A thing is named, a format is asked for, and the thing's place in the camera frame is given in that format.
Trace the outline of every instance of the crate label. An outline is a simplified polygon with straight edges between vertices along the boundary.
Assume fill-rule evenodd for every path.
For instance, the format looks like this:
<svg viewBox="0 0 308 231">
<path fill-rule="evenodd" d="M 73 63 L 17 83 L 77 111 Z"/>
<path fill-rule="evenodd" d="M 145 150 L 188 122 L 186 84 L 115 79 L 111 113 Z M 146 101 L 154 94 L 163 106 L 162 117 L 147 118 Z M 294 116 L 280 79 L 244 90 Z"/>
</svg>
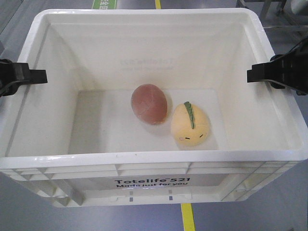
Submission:
<svg viewBox="0 0 308 231">
<path fill-rule="evenodd" d="M 124 58 L 119 60 L 122 71 L 171 71 L 176 64 L 172 57 Z"/>
<path fill-rule="evenodd" d="M 151 175 L 132 177 L 91 178 L 91 189 L 138 189 L 185 186 L 218 186 L 227 174 Z"/>
</svg>

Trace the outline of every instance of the green sign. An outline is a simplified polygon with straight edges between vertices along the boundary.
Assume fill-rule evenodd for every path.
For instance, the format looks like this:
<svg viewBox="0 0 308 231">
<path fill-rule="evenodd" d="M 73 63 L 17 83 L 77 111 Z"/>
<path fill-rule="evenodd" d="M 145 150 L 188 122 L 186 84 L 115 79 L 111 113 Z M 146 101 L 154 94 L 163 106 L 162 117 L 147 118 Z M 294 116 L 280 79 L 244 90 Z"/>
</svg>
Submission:
<svg viewBox="0 0 308 231">
<path fill-rule="evenodd" d="M 116 9 L 116 0 L 94 0 L 92 9 L 97 9 L 97 10 Z"/>
</svg>

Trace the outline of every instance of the black clamp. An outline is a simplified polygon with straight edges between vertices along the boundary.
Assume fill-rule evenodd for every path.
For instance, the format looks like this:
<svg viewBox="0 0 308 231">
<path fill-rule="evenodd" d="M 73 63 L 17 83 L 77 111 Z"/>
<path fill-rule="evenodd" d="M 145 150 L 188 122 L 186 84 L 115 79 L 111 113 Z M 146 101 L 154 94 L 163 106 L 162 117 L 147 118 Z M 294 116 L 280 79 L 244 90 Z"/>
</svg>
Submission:
<svg viewBox="0 0 308 231">
<path fill-rule="evenodd" d="M 21 85 L 47 83 L 45 70 L 31 70 L 27 63 L 0 59 L 0 97 L 14 95 Z"/>
<path fill-rule="evenodd" d="M 276 89 L 286 87 L 298 95 L 308 94 L 308 37 L 287 54 L 275 55 L 269 63 L 252 65 L 247 71 L 247 82 L 268 81 Z"/>
</svg>

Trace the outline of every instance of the green spike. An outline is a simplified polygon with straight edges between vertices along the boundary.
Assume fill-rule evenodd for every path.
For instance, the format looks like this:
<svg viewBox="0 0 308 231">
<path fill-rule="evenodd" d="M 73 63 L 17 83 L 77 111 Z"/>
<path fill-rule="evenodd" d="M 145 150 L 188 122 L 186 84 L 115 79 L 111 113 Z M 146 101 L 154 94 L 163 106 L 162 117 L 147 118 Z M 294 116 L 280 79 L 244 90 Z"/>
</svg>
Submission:
<svg viewBox="0 0 308 231">
<path fill-rule="evenodd" d="M 195 124 L 194 124 L 194 116 L 193 116 L 193 108 L 192 108 L 192 105 L 187 101 L 184 103 L 185 107 L 186 107 L 186 110 L 188 112 L 188 115 L 189 115 L 189 120 L 191 122 L 191 127 L 192 129 L 194 129 L 195 127 Z"/>
</svg>

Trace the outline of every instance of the metal frame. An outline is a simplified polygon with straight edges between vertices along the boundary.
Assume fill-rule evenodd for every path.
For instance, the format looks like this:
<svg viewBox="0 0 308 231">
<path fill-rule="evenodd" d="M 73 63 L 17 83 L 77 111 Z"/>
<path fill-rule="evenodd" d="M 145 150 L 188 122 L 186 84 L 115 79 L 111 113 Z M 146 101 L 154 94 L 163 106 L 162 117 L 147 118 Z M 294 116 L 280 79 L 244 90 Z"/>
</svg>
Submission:
<svg viewBox="0 0 308 231">
<path fill-rule="evenodd" d="M 289 13 L 284 11 L 284 7 L 287 0 L 237 0 L 236 7 L 247 8 L 247 2 L 263 2 L 263 7 L 259 15 L 259 19 L 264 23 L 266 15 L 269 11 L 270 4 L 272 2 L 279 2 L 277 6 L 276 15 L 281 15 L 290 25 L 276 25 L 276 26 L 264 26 L 264 29 L 272 29 L 279 31 L 298 32 L 299 36 L 304 37 L 308 35 L 308 25 L 300 25 Z"/>
</svg>

